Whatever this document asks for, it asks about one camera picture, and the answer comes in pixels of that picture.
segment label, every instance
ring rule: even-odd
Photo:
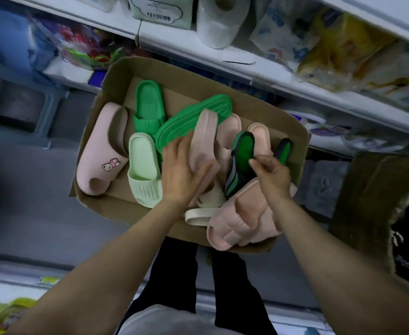
[[[51,276],[42,276],[40,280],[37,282],[37,285],[42,286],[42,287],[48,287],[52,288],[56,285],[57,282],[59,282],[60,279],[57,277],[51,277]]]
[[[152,0],[130,0],[147,20],[172,24],[183,16],[182,10],[175,5]]]

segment black pants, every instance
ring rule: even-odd
[[[130,305],[121,325],[134,313],[156,304],[196,313],[196,253],[195,243],[166,237],[153,263],[149,282]],[[235,253],[212,249],[212,270],[215,325],[245,335],[277,335],[262,298],[248,280],[245,261]]]

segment person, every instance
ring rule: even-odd
[[[166,237],[213,165],[191,171],[191,138],[190,132],[163,149],[160,203],[45,293],[8,334],[111,335],[119,325],[121,335],[276,334],[235,253],[212,250],[215,325],[194,314],[197,245]],[[287,167],[268,156],[250,164],[334,332],[409,334],[409,294],[293,202]]]

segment paper towel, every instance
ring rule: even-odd
[[[229,46],[245,21],[251,0],[198,0],[197,34],[207,46]]]

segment light green slipper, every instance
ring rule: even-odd
[[[227,95],[219,94],[181,110],[177,115],[168,119],[158,130],[155,136],[157,150],[161,153],[170,141],[186,135],[189,130],[193,130],[203,109],[216,112],[218,124],[220,124],[231,116],[231,99]]]
[[[152,138],[166,121],[161,89],[155,81],[141,81],[136,88],[136,113],[133,116],[136,133]]]
[[[153,208],[163,198],[161,173],[153,139],[146,133],[135,133],[129,140],[129,184],[141,205]]]

